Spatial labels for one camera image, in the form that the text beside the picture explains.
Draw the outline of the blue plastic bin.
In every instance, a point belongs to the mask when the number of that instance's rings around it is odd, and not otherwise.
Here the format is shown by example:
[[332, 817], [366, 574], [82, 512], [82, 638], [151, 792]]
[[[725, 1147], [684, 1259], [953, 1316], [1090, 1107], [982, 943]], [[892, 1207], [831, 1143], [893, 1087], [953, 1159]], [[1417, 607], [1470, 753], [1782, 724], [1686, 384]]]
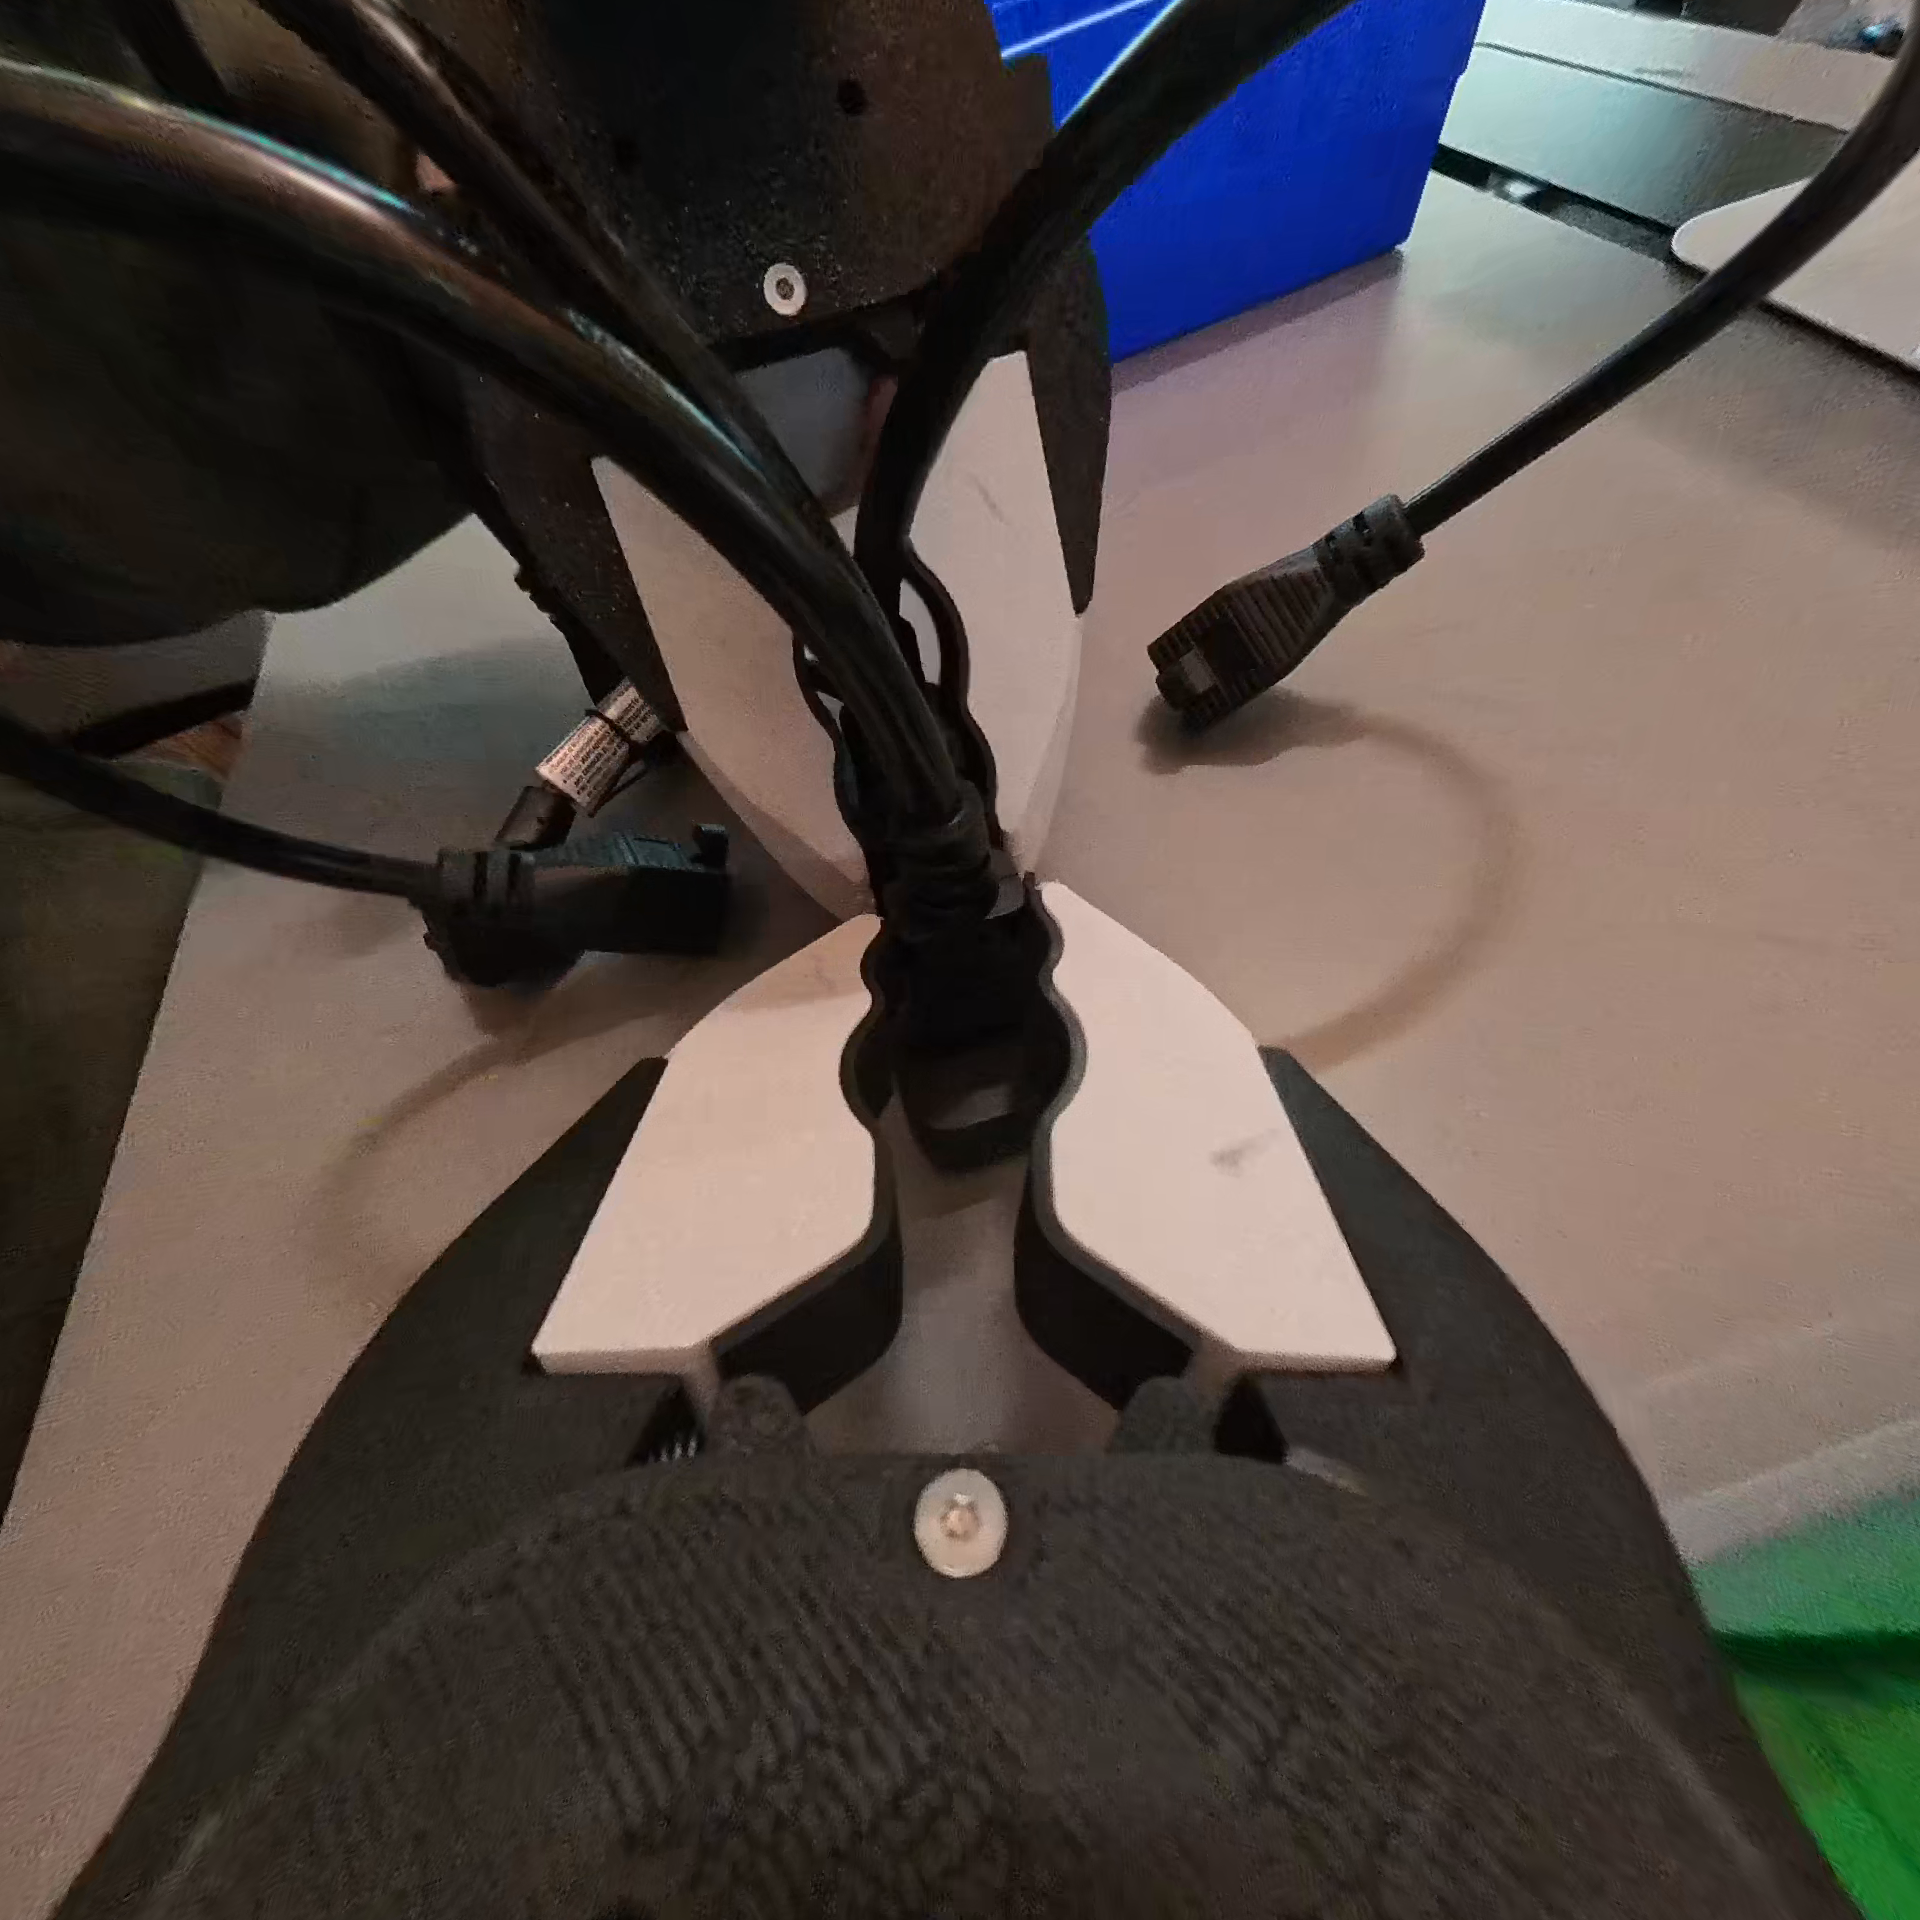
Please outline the blue plastic bin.
[[1174, 142], [1094, 221], [1111, 359], [1399, 248], [1484, 1], [1354, 1]]

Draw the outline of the black power plug with cable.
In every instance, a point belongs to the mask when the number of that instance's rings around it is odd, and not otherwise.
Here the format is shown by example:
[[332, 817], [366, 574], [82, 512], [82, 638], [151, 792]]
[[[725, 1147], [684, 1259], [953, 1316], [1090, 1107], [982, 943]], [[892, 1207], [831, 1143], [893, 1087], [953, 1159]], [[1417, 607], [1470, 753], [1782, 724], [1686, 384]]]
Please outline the black power plug with cable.
[[904, 1062], [1015, 1060], [1045, 936], [992, 851], [982, 792], [858, 565], [669, 372], [517, 292], [458, 233], [325, 160], [10, 56], [5, 190], [29, 213], [287, 281], [580, 427], [807, 641], [842, 703], [855, 832], [880, 859], [878, 996], [901, 1094]]

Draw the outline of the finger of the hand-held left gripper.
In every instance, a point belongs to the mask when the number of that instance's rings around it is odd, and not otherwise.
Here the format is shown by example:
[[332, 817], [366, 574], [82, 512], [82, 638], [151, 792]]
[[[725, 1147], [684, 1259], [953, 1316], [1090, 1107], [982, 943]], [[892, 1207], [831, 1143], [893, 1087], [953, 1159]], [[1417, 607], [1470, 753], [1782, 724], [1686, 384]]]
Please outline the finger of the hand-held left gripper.
[[1081, 680], [1082, 625], [1024, 351], [973, 384], [921, 493], [911, 544], [967, 631], [967, 703], [997, 771], [997, 817], [1021, 872], [1045, 870]]
[[841, 920], [869, 913], [869, 863], [837, 805], [831, 743], [800, 693], [786, 621], [612, 459], [591, 470], [686, 720], [684, 747], [815, 905]]

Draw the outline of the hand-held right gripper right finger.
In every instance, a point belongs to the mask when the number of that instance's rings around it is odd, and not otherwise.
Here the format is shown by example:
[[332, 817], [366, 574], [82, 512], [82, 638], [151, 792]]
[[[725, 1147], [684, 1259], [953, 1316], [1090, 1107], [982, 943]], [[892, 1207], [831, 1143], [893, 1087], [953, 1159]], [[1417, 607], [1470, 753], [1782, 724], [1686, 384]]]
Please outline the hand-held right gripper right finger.
[[1057, 879], [1037, 888], [1065, 1069], [1033, 1134], [1017, 1312], [1111, 1408], [1154, 1379], [1382, 1375], [1399, 1363], [1252, 1031]]

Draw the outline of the green mat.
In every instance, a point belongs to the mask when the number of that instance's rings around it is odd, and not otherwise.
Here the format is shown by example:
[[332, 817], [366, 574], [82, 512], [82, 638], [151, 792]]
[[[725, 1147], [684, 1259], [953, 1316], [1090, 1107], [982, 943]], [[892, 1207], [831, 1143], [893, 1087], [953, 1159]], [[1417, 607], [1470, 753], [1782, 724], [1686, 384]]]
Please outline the green mat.
[[1694, 1567], [1735, 1692], [1863, 1915], [1918, 1915], [1918, 1502]]

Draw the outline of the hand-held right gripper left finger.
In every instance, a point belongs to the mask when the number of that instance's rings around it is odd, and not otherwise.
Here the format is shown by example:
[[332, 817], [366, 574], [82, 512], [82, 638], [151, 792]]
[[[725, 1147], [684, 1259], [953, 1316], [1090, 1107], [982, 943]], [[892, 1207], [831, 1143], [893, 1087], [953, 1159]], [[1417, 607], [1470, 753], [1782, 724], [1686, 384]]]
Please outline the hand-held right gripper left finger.
[[533, 1342], [546, 1375], [742, 1375], [812, 1409], [904, 1304], [892, 1097], [857, 917], [728, 995], [668, 1054]]

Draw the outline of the dark grey flat panel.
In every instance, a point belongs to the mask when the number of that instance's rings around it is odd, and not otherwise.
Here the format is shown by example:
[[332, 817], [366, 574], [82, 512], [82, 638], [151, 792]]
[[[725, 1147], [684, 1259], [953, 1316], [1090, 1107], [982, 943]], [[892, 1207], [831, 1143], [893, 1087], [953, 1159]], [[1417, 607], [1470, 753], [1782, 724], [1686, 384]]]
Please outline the dark grey flat panel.
[[1679, 86], [1479, 46], [1433, 168], [1497, 177], [1677, 229], [1712, 208], [1813, 177], [1845, 132]]

